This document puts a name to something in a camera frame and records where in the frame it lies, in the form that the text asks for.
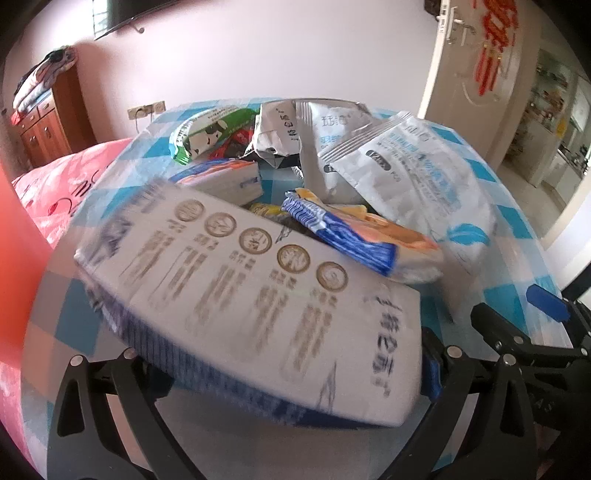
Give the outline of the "green white milk packet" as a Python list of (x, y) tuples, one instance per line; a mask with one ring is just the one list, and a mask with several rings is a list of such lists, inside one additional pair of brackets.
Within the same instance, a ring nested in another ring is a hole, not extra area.
[(236, 131), (248, 126), (256, 111), (235, 105), (214, 107), (198, 112), (181, 123), (169, 136), (169, 150), (174, 161), (187, 165)]

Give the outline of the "grey white bag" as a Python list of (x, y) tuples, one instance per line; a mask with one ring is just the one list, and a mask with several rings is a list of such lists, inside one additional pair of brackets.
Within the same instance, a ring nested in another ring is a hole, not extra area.
[(293, 100), (276, 100), (260, 105), (254, 120), (252, 140), (245, 154), (256, 154), (274, 169), (287, 157), (300, 152), (297, 116)]

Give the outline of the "large white blue-striped package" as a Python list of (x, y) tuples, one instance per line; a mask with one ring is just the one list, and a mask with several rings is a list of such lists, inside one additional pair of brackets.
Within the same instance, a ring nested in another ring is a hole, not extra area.
[(77, 247), (110, 329), (180, 383), (287, 425), (399, 426), (420, 296), (287, 227), (157, 180)]

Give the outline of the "red Chinese knot decoration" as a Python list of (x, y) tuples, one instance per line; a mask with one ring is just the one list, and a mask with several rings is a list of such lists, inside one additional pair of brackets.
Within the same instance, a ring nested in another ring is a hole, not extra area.
[(484, 8), (481, 15), (484, 40), (474, 71), (478, 96), (493, 92), (504, 64), (516, 45), (519, 18), (514, 0), (474, 1), (473, 8)]

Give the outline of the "white feather wet-wipes pack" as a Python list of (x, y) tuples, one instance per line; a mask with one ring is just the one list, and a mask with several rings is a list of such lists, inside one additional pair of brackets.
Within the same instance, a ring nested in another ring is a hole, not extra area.
[(322, 151), (379, 215), (442, 248), (444, 266), (475, 276), (496, 220), (470, 164), (408, 112), (356, 129)]

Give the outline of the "wall-mounted black television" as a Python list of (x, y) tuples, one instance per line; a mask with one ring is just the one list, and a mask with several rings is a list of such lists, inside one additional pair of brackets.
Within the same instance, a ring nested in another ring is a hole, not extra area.
[(175, 3), (175, 0), (94, 0), (91, 2), (94, 39)]

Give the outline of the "blue orange snack packet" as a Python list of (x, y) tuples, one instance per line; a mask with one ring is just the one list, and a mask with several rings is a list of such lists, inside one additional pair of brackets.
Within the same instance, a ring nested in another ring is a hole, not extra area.
[(283, 211), (342, 254), (397, 282), (432, 283), (443, 276), (439, 245), (361, 205), (322, 203), (308, 189), (287, 192)]

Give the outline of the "folded blankets stack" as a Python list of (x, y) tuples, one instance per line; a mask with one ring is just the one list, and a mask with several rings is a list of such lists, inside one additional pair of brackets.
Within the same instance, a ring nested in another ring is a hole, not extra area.
[(77, 60), (78, 53), (74, 46), (67, 45), (49, 52), (20, 79), (13, 96), (13, 110), (22, 113), (53, 86), (60, 74), (72, 68)]

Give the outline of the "small white blue packet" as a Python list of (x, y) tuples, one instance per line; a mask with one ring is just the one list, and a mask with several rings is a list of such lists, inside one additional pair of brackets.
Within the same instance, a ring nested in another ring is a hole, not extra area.
[(243, 206), (263, 195), (259, 164), (240, 159), (215, 159), (191, 165), (169, 178), (231, 204)]

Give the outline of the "white silver wipes bag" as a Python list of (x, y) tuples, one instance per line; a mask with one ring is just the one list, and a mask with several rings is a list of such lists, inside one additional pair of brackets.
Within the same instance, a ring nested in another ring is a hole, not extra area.
[(355, 188), (322, 160), (321, 155), (349, 133), (374, 123), (373, 115), (361, 103), (338, 99), (294, 100), (294, 107), (304, 187), (324, 203), (361, 203), (363, 198)]

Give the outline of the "pink heart-print bedspread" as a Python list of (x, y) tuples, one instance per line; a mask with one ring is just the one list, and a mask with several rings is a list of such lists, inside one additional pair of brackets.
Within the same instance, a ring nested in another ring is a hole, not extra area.
[[(9, 180), (27, 214), (52, 250), (66, 232), (71, 217), (101, 174), (130, 143), (128, 138), (91, 146)], [(37, 478), (26, 445), (21, 407), (21, 362), (1, 361), (1, 462), (19, 478)]]

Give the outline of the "brown wooden cabinet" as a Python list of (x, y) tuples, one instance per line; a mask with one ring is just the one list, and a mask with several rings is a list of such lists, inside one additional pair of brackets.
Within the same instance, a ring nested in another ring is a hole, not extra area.
[(33, 168), (95, 145), (77, 67), (60, 74), (14, 129)]

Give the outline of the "wall power outlet strip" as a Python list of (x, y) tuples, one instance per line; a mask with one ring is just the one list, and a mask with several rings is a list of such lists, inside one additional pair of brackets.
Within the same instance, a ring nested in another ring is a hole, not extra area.
[(153, 116), (163, 113), (166, 110), (164, 101), (157, 101), (151, 104), (131, 107), (127, 110), (129, 120), (136, 120), (146, 116)]

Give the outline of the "orange plastic trash bucket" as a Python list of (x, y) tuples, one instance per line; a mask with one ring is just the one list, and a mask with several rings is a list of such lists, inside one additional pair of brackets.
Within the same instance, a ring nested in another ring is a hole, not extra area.
[(37, 289), (52, 248), (1, 175), (1, 361), (18, 367)]

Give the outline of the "red snack wrapper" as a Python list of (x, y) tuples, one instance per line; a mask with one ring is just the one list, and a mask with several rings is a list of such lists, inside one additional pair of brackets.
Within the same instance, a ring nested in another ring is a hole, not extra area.
[(253, 127), (236, 130), (224, 143), (208, 154), (209, 160), (240, 158), (252, 141)]

